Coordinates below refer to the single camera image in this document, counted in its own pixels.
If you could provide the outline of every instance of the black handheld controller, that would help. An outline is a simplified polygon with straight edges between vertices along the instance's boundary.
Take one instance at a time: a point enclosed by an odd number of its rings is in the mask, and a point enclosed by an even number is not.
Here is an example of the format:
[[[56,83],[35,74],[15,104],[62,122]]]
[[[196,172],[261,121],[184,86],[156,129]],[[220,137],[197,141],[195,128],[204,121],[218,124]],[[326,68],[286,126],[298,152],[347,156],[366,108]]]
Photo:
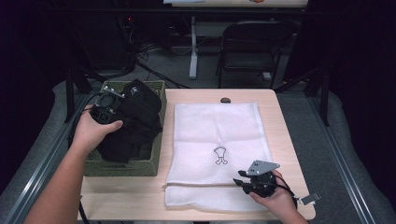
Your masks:
[[[271,171],[279,166],[277,163],[268,161],[254,161],[247,171],[238,171],[239,175],[250,178],[250,181],[245,183],[242,180],[234,179],[233,182],[242,187],[246,194],[255,192],[263,198],[269,197],[275,193],[278,187],[276,176]]]
[[[246,171],[239,171],[238,173],[241,176],[250,178],[250,183],[244,183],[242,180],[238,179],[233,180],[237,186],[242,187],[242,190],[246,194],[255,192],[263,198],[274,194],[277,184],[276,177],[271,171],[262,175],[247,175]]]
[[[108,124],[119,119],[117,118],[117,110],[125,96],[108,86],[105,86],[103,90],[105,93],[99,97],[92,107],[91,116],[100,124]]]

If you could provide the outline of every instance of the forearm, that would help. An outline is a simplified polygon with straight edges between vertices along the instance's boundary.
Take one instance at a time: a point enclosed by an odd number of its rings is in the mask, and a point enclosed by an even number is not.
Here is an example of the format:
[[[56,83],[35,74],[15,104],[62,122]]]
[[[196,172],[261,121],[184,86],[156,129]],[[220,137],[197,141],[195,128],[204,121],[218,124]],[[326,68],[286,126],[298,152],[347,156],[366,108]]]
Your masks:
[[[70,147],[25,223],[76,223],[86,156]]]

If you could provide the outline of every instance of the white towel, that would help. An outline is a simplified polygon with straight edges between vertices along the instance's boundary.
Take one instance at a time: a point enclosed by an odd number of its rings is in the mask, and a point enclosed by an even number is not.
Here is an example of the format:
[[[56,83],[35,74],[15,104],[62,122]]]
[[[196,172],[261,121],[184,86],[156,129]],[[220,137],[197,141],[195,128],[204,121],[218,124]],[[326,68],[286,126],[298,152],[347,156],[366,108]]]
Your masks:
[[[261,211],[233,178],[255,160],[272,161],[257,104],[175,105],[174,157],[166,206]]]

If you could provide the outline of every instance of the cartoon drawing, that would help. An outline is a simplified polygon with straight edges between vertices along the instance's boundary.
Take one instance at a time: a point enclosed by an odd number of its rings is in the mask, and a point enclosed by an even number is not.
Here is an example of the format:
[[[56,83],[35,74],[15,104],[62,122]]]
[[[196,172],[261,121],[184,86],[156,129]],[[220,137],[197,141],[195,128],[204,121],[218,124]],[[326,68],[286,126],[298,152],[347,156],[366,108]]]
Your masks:
[[[221,163],[223,163],[223,164],[227,164],[228,163],[228,161],[226,161],[224,159],[225,151],[227,151],[227,149],[225,147],[216,147],[214,149],[214,151],[216,152],[216,154],[218,154],[218,157],[219,157],[219,160],[216,161],[217,165],[220,165]]]

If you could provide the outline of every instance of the green plastic crate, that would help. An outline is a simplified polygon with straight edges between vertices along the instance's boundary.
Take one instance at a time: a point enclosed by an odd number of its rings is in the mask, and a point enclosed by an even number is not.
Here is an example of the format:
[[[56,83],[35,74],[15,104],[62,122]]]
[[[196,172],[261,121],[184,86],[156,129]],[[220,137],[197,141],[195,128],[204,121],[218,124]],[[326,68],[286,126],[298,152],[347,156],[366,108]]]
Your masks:
[[[130,82],[106,81],[101,89],[108,86],[117,92],[121,92],[124,86]],[[160,122],[163,126],[166,110],[165,83],[163,81],[144,81],[144,83],[160,96],[162,108],[159,113]],[[163,133],[159,133],[151,144],[143,145],[140,155],[131,158],[128,163],[104,161],[100,153],[94,149],[85,161],[85,176],[155,176],[158,174],[158,163],[160,161],[161,142]]]

